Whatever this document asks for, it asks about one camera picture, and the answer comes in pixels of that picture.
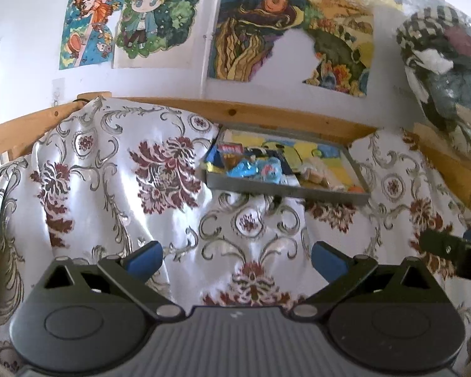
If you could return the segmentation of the orange tangerine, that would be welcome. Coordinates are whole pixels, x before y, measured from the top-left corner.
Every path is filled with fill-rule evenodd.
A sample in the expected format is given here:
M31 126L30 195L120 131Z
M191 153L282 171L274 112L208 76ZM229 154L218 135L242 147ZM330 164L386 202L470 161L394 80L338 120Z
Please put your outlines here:
M349 192L354 193L364 193L365 190L361 186L350 186L348 189Z

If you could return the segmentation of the light blue pig packet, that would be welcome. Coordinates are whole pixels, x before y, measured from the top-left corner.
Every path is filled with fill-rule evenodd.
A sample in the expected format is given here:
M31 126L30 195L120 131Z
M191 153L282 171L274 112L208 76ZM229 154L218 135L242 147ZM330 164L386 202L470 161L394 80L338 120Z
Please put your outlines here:
M277 157L258 159L256 179L267 183L280 184L282 179L281 161Z

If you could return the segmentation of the blue edged clear snack bag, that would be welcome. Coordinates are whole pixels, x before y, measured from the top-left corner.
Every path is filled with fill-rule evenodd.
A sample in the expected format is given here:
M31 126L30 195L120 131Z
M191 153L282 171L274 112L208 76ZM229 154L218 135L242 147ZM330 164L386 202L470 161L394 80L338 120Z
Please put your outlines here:
M223 155L225 174L233 178L254 177L258 173L257 157L228 153Z

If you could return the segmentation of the red quail egg pack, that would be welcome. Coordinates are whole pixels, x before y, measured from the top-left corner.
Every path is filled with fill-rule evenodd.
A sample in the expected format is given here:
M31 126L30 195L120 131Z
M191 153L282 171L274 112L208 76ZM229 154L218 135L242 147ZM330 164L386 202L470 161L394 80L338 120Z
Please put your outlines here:
M227 170L237 166L244 156L244 147L240 143L220 142L217 150Z

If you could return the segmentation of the rice cracker pack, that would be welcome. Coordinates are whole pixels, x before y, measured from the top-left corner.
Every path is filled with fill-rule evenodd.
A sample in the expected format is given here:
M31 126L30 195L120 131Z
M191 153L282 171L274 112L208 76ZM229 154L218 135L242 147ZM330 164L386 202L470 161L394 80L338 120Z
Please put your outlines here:
M344 189L344 184L318 157L306 158L300 168L300 175L304 180L329 190Z

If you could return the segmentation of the dark blue snack packet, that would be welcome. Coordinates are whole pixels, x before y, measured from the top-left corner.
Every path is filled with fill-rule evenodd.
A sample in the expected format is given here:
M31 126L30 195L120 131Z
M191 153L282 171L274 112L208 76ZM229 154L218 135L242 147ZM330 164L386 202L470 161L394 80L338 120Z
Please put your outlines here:
M300 166L296 166L293 161L289 161L283 153L278 152L275 156L280 160L282 174L292 175L299 172Z

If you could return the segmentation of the floral white bed cover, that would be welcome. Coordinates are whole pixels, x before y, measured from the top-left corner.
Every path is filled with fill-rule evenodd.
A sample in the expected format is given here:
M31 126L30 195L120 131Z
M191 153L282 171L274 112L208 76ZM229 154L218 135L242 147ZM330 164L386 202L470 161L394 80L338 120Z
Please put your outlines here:
M12 316L56 258L94 264L158 241L149 286L185 310L288 311L326 284L311 264L323 240L382 264L419 257L465 324L455 367L471 376L471 281L420 247L426 229L470 230L471 212L415 135L379 130L350 145L370 191L356 207L209 189L202 162L218 132L196 113L95 99L0 167L0 374L23 365Z

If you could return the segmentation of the frog drawing paper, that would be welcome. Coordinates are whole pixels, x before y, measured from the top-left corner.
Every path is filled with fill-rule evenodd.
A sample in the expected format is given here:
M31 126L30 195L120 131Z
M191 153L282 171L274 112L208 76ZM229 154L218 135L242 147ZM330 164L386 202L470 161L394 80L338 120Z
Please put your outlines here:
M347 157L347 151L341 145L331 144L319 139L298 139L278 134L223 128L215 142L212 154L208 157L208 169L220 174L225 174L225 167L217 150L217 145L220 142L240 143L244 147L244 156L255 156L257 160L276 157L275 155L281 152L289 161L293 161L300 168L306 158L318 157L344 184L343 190L329 191L349 192L350 186L361 186L352 163ZM282 174L280 184L324 188L304 180L300 175L300 169L297 174Z

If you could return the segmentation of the grey metal tray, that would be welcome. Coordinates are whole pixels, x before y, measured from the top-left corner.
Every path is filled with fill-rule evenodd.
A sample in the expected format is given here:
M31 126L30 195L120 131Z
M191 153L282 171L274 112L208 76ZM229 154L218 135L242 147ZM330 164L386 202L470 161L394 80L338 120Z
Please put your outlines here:
M318 137L312 134L303 134L292 130L271 130L268 128L260 128L252 125L243 125L243 124L225 124L223 125L219 133L222 131L223 128L236 128L248 131L254 131L257 133L267 133L267 134L278 134L284 136L291 136L298 139L319 139ZM338 191L329 191L324 188L311 188L308 186L288 186L288 185L281 185L281 184L274 184L274 183L267 183L260 180L253 180L253 179L244 179L244 178L233 178L229 177L227 174L220 174L215 171L210 171L208 169L208 157L212 154L214 150L214 144L212 145L210 151L208 152L205 158L205 169L206 169L206 184L211 189L216 190L225 190L230 192L246 192L246 193L254 193L254 194L262 194L268 196L278 196L283 198L301 198L301 199L309 199L315 201L321 201L326 203L347 203L353 205L364 205L367 203L368 198L370 197L370 190L368 189L368 185L366 180L363 179L361 176L360 169L355 165L355 162L347 149L347 157L349 158L350 162L352 163L352 167L354 168L355 175L357 179L360 181L361 187L365 190L364 193L354 193L354 192L338 192Z

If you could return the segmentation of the anime girl drawing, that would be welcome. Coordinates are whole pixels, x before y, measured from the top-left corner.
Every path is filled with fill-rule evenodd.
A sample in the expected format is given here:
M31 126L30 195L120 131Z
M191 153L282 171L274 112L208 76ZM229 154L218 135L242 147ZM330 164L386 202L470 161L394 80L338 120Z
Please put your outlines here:
M68 0L59 54L61 70L97 65L113 60L112 16L124 0Z

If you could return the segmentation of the landscape drawing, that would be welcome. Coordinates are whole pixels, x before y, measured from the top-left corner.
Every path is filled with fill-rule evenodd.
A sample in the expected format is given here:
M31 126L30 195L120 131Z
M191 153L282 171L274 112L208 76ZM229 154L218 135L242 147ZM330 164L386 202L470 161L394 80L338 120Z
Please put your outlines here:
M305 0L303 29L317 58L304 83L366 96L374 53L372 6L363 0Z

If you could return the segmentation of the blond boy drawing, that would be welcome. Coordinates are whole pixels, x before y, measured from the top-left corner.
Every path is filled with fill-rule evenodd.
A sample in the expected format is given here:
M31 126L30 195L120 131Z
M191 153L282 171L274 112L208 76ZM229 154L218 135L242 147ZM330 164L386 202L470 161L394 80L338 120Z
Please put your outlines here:
M188 68L200 0L124 0L115 68Z

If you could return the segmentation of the starry night drawing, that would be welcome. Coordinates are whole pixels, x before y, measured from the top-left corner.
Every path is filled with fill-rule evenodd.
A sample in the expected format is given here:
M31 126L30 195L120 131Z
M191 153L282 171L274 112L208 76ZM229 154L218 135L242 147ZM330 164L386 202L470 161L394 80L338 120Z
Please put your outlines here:
M305 0L220 0L208 77L250 82L275 42L304 18Z

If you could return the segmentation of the wooden bed frame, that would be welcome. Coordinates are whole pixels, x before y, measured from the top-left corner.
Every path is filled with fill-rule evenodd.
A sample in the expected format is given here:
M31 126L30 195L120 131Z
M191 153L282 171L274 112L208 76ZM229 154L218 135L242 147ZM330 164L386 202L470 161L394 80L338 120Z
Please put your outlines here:
M45 132L98 96L110 98L112 94L109 91L80 94L75 101L0 124L0 156L5 153L16 158L27 154ZM132 97L130 100L195 112L216 123L246 123L273 130L289 128L344 145L376 130L342 118L234 101L171 97ZM458 156L438 133L421 123L414 125L411 137L415 138L418 148L429 158L448 188L471 209L471 161Z

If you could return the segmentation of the white wall pipe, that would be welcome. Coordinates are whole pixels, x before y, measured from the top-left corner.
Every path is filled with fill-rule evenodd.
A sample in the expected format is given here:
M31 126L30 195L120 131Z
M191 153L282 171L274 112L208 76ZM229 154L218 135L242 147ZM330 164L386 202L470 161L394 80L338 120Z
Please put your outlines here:
M202 32L203 51L200 86L198 92L199 99L204 99L206 97L210 49L212 40L214 38L214 23L217 18L218 9L219 0L203 0L202 15L203 25L205 27Z

